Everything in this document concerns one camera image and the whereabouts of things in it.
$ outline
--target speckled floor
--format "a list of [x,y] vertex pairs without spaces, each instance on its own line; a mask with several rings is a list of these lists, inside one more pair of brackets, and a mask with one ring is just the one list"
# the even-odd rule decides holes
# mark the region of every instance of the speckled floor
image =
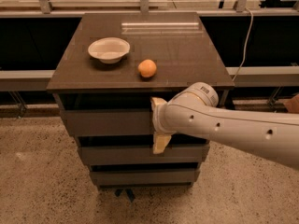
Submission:
[[98,190],[60,118],[0,119],[0,223],[299,223],[299,172],[211,143],[192,188]]

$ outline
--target furniture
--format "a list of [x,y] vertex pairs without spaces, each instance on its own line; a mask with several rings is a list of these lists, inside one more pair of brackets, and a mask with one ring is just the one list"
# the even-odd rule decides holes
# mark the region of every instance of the furniture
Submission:
[[[104,37],[125,39],[130,53],[115,64],[92,59],[88,47]],[[152,78],[137,72],[145,59],[157,63]],[[47,89],[96,186],[191,185],[208,141],[177,134],[154,155],[150,97],[169,100],[198,81],[220,96],[234,86],[196,13],[85,14]]]

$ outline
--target bowl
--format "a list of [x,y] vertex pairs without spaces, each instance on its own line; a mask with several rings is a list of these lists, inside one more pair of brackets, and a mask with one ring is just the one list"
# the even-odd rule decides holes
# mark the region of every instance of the bowl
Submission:
[[117,63],[130,51],[130,44],[117,37],[97,40],[88,47],[88,53],[102,63]]

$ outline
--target drawer front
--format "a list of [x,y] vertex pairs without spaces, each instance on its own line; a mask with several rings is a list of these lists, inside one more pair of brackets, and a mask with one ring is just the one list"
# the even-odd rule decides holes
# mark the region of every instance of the drawer front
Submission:
[[148,110],[62,111],[61,115],[70,136],[152,133]]
[[79,147],[78,154],[85,165],[113,165],[135,163],[198,162],[208,153],[209,145],[167,147],[163,154],[155,155],[151,147],[113,146]]
[[172,170],[156,172],[106,173],[91,172],[96,186],[187,184],[197,180],[197,170]]

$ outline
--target white bowl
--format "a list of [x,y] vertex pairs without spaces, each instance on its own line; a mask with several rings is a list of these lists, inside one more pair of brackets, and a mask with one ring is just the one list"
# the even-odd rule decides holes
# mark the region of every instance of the white bowl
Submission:
[[97,40],[88,47],[88,53],[102,63],[117,63],[129,50],[130,44],[117,37]]

